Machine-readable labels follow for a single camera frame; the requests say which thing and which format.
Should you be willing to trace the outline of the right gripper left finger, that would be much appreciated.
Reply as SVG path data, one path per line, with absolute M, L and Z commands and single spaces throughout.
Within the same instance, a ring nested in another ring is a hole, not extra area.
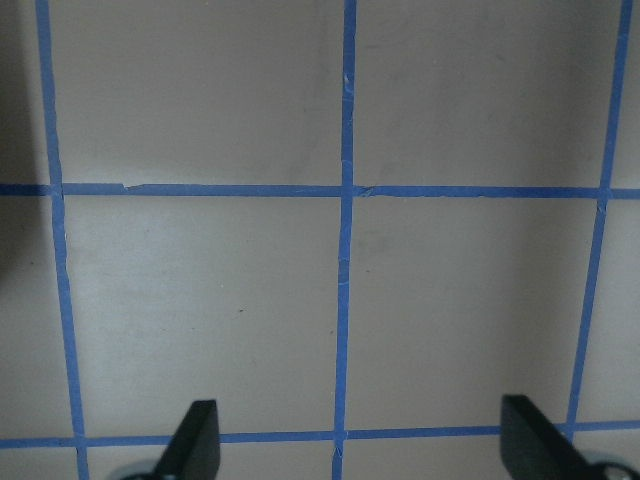
M 221 466 L 217 402 L 194 401 L 159 460 L 147 472 L 131 472 L 119 479 L 214 480 Z

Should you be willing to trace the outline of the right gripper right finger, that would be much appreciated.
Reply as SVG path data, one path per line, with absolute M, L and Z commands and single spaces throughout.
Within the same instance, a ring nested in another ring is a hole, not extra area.
M 511 478 L 637 479 L 628 465 L 588 461 L 525 395 L 504 395 L 500 406 L 500 458 Z

